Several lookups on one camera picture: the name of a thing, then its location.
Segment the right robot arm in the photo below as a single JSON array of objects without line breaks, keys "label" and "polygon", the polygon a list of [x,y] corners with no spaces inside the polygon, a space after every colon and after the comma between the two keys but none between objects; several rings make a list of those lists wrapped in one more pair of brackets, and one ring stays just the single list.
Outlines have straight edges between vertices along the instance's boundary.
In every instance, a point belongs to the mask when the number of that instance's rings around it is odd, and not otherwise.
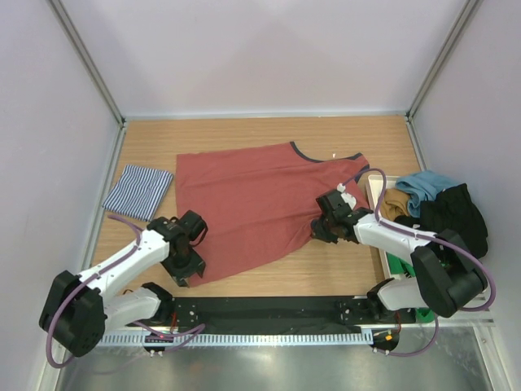
[{"label": "right robot arm", "polygon": [[314,239],[378,248],[414,269],[413,276],[386,279],[367,293],[366,310],[375,322],[388,321],[398,310],[419,308],[450,318],[492,286],[454,231],[437,235],[401,227],[370,209],[355,209],[354,198],[344,191],[329,191],[316,202],[321,215],[311,223]]}]

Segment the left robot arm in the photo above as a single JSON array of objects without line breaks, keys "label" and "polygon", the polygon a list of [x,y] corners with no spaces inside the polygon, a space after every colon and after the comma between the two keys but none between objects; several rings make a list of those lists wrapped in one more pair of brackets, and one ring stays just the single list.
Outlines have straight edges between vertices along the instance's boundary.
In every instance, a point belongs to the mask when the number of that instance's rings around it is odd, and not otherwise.
[{"label": "left robot arm", "polygon": [[122,289],[152,266],[162,266],[175,284],[186,288],[193,275],[206,267],[195,248],[203,242],[208,225],[196,212],[181,217],[158,217],[141,228],[127,225],[135,238],[96,266],[77,274],[65,270],[51,286],[41,316],[46,332],[46,357],[58,363],[52,344],[61,344],[74,358],[89,353],[104,337],[127,325],[162,326],[176,314],[171,293],[157,283],[144,283],[130,293]]}]

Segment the blue white striped tank top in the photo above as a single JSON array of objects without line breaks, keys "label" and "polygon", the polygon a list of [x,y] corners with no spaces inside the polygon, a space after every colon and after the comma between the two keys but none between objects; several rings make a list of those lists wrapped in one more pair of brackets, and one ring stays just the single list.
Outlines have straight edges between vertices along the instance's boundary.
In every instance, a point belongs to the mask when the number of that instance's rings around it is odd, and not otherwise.
[{"label": "blue white striped tank top", "polygon": [[102,206],[109,212],[150,222],[173,179],[167,170],[126,165]]}]

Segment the red tank top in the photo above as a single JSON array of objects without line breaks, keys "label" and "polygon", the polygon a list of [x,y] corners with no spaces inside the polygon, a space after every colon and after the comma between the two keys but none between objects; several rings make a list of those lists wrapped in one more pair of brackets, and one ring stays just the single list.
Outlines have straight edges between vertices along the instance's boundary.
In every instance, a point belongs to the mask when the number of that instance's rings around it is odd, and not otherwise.
[{"label": "red tank top", "polygon": [[321,215],[317,197],[342,182],[357,207],[367,207],[357,182],[369,166],[360,152],[317,160],[293,142],[177,156],[177,212],[192,210],[208,225],[196,249],[206,263],[204,274],[191,277],[189,285],[237,275],[302,248],[311,239],[312,220]]}]

